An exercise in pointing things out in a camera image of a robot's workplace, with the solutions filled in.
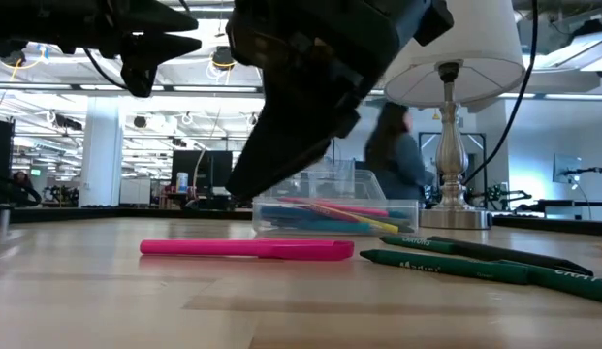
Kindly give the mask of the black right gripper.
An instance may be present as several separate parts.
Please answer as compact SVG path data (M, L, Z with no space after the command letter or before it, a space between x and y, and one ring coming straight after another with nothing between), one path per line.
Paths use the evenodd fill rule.
M252 199L320 159L417 30L417 0L234 0L232 56L265 104L226 189Z

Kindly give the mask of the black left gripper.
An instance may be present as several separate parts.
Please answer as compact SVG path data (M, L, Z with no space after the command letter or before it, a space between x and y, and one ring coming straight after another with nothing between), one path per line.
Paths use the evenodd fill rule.
M28 43L74 48L98 48L122 36L119 18L130 0L0 0L0 53L24 49ZM158 0L135 0L140 29L162 32L198 28L193 17ZM123 64L157 66L200 49L198 39L146 32L123 39Z

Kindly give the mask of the pink pencil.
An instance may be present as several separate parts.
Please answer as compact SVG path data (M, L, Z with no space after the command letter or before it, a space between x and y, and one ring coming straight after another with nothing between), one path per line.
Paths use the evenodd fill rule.
M332 209L339 209L339 210L347 211L350 213L367 214L367 215L374 215L374 216L380 216L380 217L389 217L389 212L386 211L385 209L367 208L367 207L361 207L361 206L348 206L348 205L335 204L335 203L328 202L325 200L304 199L304 198L299 199L299 198L281 197L281 198L277 198L277 200L281 201L281 202L285 202L285 203L291 203L291 204L320 205L320 206L325 206L325 207L332 208Z

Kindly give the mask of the pink highlighter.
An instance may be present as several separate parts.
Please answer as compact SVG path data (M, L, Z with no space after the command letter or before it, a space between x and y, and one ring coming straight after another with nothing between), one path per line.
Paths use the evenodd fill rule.
M341 261L355 243L330 239L145 239L143 255L240 256L296 261Z

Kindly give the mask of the clear plastic supply box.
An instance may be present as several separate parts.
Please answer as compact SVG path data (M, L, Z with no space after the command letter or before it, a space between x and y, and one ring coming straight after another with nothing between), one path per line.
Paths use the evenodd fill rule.
M392 234L372 228L369 234L306 231L279 228L268 222L259 222L259 211L263 206L298 207L311 210L308 205L278 201L277 198L281 197L325 200L341 205L385 209L389 212L389 217L354 214L396 225L399 232ZM341 173L302 171L255 197L252 205L253 228L258 232L269 234L403 235L413 234L418 228L418 202L415 200L388 200L375 175L367 170L350 170Z

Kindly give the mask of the black pen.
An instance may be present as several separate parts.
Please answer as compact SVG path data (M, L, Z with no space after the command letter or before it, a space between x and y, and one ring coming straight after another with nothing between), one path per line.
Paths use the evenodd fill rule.
M429 237L428 240L450 243L455 247L458 255L473 259L483 261L505 260L552 270L594 276L591 270L566 259L438 236Z

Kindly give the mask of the black ceiling device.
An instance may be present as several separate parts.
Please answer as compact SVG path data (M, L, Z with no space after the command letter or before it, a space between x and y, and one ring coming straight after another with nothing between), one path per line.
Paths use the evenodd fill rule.
M21 50L0 55L0 61L9 67L20 67L27 62L26 56Z
M211 56L211 62L212 66L219 71L229 71L236 65L231 48L228 46L218 46Z

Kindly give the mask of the long ceiling light bar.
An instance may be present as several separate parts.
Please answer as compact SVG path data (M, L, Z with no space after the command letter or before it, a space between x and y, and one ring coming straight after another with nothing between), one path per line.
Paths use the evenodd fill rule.
M82 94L82 95L130 95L128 90L111 84L65 84L0 82L2 90L17 90L31 93ZM235 85L154 85L152 96L202 96L202 97L261 97L263 88Z

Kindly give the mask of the black computer monitor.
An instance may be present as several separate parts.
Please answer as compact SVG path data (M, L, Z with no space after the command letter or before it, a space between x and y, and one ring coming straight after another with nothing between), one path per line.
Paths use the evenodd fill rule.
M178 172L188 173L189 187L194 187L194 172L197 172L197 189L224 187L233 168L233 152L221 150L180 150L173 152L172 184L176 185Z

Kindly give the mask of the person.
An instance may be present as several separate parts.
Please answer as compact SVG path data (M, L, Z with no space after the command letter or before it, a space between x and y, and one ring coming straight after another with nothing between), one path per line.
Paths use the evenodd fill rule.
M433 176L411 135L412 117L404 105L388 102L364 147L364 161L374 173L388 200L425 199L425 187Z
M27 196L29 194L28 190L33 188L28 174L23 171L13 173L12 179L14 181L12 192L15 195L19 194Z

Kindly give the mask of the white building column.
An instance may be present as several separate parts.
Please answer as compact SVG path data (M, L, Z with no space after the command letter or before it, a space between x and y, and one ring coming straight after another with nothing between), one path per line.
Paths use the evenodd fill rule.
M118 206L125 115L119 97L89 97L79 206Z

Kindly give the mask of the black cabinet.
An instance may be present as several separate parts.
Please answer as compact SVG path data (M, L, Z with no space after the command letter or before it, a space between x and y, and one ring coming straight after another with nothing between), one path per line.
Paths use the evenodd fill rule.
M12 138L14 125L0 120L0 204L6 202L6 191L9 189L8 179L11 177Z

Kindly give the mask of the white shade silver table lamp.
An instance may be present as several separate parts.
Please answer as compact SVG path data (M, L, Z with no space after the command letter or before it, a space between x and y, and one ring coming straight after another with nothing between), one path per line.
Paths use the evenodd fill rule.
M458 108L496 97L523 81L522 49L511 0L446 0L454 25L423 46L407 44L385 73L385 96L419 109L438 108L442 131L435 167L443 179L438 205L420 211L432 229L486 230L490 214L469 206L462 175L468 157Z

